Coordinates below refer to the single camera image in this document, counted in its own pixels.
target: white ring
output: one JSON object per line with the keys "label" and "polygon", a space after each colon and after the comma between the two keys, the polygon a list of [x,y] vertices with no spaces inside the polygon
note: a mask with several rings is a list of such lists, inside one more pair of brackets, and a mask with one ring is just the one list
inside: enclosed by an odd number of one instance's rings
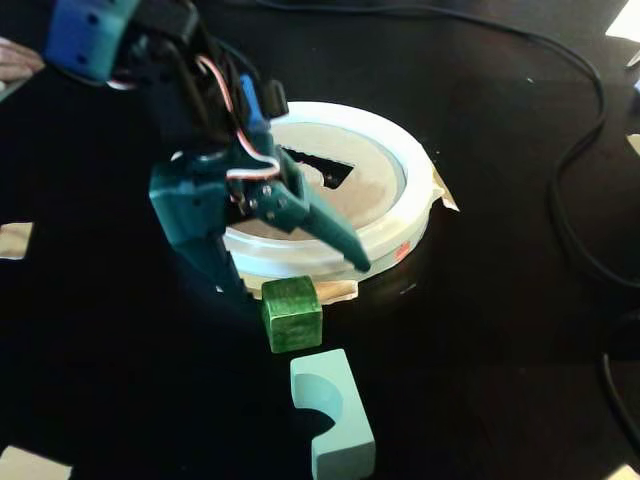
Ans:
{"label": "white ring", "polygon": [[[319,240],[271,240],[228,228],[224,241],[247,287],[256,289],[264,280],[301,275],[317,280],[359,281],[397,264],[424,234],[431,204],[442,195],[422,145],[395,123],[344,105],[291,102],[289,114],[274,124],[295,123],[340,127],[377,142],[404,170],[406,186],[385,215],[357,231],[372,263],[367,273],[356,271],[341,253]],[[407,250],[402,258],[394,255],[402,248]]]}

